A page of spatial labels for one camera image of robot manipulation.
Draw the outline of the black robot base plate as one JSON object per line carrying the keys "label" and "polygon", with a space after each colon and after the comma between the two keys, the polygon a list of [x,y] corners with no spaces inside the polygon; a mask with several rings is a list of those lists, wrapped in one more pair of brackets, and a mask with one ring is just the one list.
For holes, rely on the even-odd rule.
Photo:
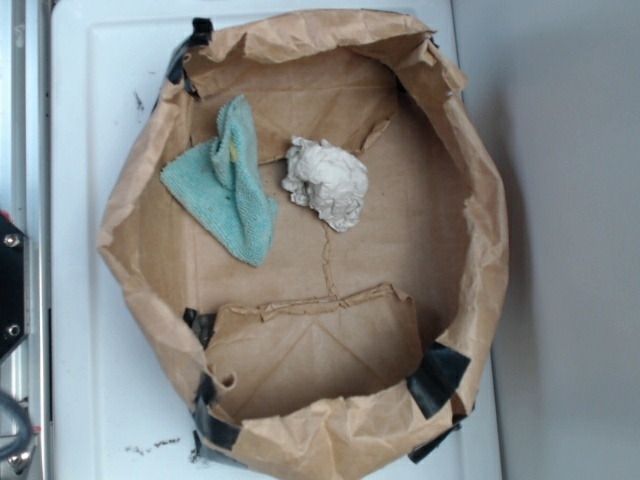
{"label": "black robot base plate", "polygon": [[26,235],[1,211],[1,362],[6,361],[28,335]]}

